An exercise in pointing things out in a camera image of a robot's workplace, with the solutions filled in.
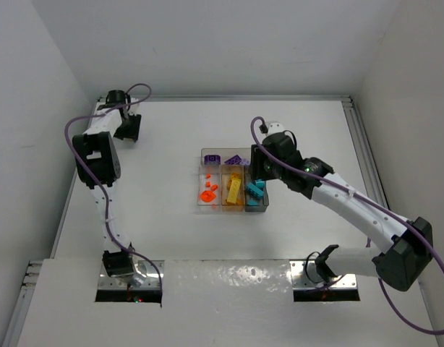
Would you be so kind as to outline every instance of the teal object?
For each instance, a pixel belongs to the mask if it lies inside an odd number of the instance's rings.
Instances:
[[[253,197],[255,197],[256,199],[261,200],[262,197],[264,196],[264,192],[262,190],[260,190],[259,188],[257,188],[254,184],[249,183],[246,186],[246,191],[248,193],[250,193]]]
[[[264,189],[265,188],[265,181],[263,181],[262,179],[257,179],[256,182],[254,182],[256,187],[259,189]]]
[[[259,203],[256,200],[249,199],[247,202],[248,206],[259,206]]]

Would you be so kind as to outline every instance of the white table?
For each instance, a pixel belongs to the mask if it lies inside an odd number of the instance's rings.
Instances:
[[[140,113],[139,142],[115,141],[122,167],[117,222],[139,252],[166,261],[163,308],[94,302],[101,225],[76,179],[18,346],[437,345],[399,321],[374,278],[358,278],[361,301],[293,302],[287,259],[335,243],[363,247],[365,237],[281,182],[268,182],[266,213],[197,212],[201,148],[249,147],[254,116],[281,121],[304,156],[323,159],[364,191],[339,100],[159,101],[142,104]],[[417,284],[390,294],[410,319],[431,326]]]

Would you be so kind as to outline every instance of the purple block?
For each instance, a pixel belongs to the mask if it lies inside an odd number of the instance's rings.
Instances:
[[[216,154],[209,154],[205,155],[205,165],[220,165],[221,164],[221,157]]]
[[[239,165],[241,163],[242,159],[239,155],[234,155],[230,159],[225,160],[225,164],[227,165]]]

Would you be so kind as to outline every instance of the gray wall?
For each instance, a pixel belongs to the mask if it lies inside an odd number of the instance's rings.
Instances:
[[[0,343],[28,260],[50,255],[74,172],[64,123],[90,107],[30,1],[0,0]]]
[[[353,93],[398,0],[33,0],[92,97]]]
[[[391,208],[430,220],[444,258],[444,0],[404,1],[358,106]],[[444,278],[436,264],[422,284],[435,327],[444,328]]]

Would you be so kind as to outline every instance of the plastic container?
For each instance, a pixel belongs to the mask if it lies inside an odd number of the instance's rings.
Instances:
[[[243,212],[265,212],[268,207],[267,186],[264,188],[264,196],[261,200],[256,200],[259,205],[248,206],[247,201],[252,197],[246,193],[245,187],[251,182],[249,177],[249,160],[251,156],[250,148],[203,148],[201,150],[201,161],[198,170],[198,199],[199,210],[204,213],[243,213]],[[226,164],[231,162],[240,163],[236,165]],[[229,195],[228,183],[232,173],[239,175],[242,180],[237,201],[239,204],[227,203]]]

